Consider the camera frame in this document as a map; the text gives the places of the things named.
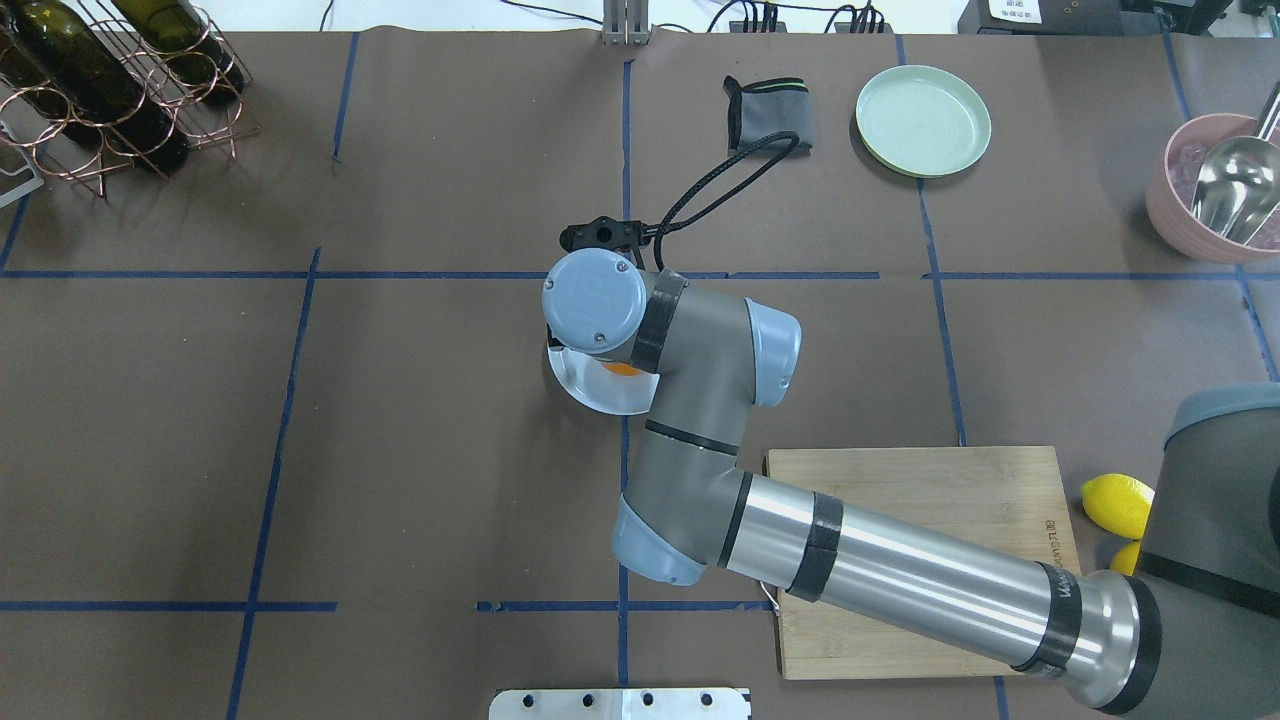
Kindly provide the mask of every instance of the white floor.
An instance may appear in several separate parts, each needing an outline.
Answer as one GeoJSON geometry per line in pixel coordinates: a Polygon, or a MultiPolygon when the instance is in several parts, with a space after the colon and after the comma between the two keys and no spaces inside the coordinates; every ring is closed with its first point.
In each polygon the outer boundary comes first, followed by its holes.
{"type": "MultiPolygon", "coordinates": [[[[223,29],[319,29],[329,0],[196,0],[223,29]]],[[[526,0],[532,5],[561,8],[599,18],[602,0],[526,0]]],[[[650,0],[652,23],[680,23],[694,31],[707,29],[723,0],[650,0]]],[[[841,3],[796,1],[796,5],[838,6],[841,3]]],[[[902,33],[954,33],[966,0],[876,0],[876,8],[902,33]]],[[[1266,19],[1242,15],[1233,3],[1228,18],[1213,26],[1216,36],[1270,37],[1266,19]]],[[[741,9],[724,13],[717,23],[727,29],[727,19],[741,18],[741,9]]],[[[790,32],[822,32],[831,13],[783,9],[780,19],[790,32]]],[[[380,24],[413,29],[493,31],[563,29],[594,27],[550,13],[525,10],[498,0],[334,0],[324,29],[355,31],[380,24]]]]}

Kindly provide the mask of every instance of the gray cloth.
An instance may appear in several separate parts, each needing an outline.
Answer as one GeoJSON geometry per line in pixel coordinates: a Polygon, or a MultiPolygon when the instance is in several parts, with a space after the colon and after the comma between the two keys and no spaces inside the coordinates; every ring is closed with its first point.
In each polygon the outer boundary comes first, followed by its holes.
{"type": "MultiPolygon", "coordinates": [[[[781,131],[800,136],[797,150],[813,149],[813,106],[809,88],[795,77],[765,79],[751,85],[739,85],[731,76],[724,77],[728,102],[728,146],[741,150],[748,145],[781,131]]],[[[782,150],[787,141],[771,145],[782,150]]]]}

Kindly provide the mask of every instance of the plate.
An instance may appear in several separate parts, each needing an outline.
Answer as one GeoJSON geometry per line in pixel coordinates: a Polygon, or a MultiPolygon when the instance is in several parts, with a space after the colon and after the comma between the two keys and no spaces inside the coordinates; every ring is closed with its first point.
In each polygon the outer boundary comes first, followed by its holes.
{"type": "Polygon", "coordinates": [[[892,170],[937,178],[978,161],[991,142],[991,113],[956,76],[899,65],[873,77],[854,110],[863,145],[892,170]]]}
{"type": "Polygon", "coordinates": [[[567,347],[548,347],[547,359],[561,387],[582,405],[608,415],[639,415],[649,411],[658,375],[620,375],[590,355],[567,347]]]}

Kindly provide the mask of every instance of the pink bowl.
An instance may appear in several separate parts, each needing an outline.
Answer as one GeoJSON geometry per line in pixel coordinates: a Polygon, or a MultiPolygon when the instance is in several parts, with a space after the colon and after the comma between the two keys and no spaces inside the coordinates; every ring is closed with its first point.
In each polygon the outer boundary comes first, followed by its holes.
{"type": "MultiPolygon", "coordinates": [[[[1256,123],[1247,115],[1201,115],[1178,128],[1165,145],[1165,154],[1147,182],[1147,215],[1160,237],[1184,255],[1228,264],[1280,256],[1280,213],[1267,218],[1245,247],[1204,227],[1189,209],[1204,154],[1228,137],[1252,133],[1256,123]]],[[[1276,135],[1270,140],[1275,142],[1276,135]]]]}

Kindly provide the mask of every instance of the spoon handle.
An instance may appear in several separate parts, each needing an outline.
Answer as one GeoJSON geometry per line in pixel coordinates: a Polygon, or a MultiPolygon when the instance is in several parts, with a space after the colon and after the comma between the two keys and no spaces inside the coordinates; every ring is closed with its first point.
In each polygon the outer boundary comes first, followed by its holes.
{"type": "Polygon", "coordinates": [[[1277,120],[1280,120],[1280,82],[1271,90],[1271,97],[1267,99],[1266,109],[1258,118],[1258,127],[1254,129],[1253,137],[1270,140],[1277,120]]]}

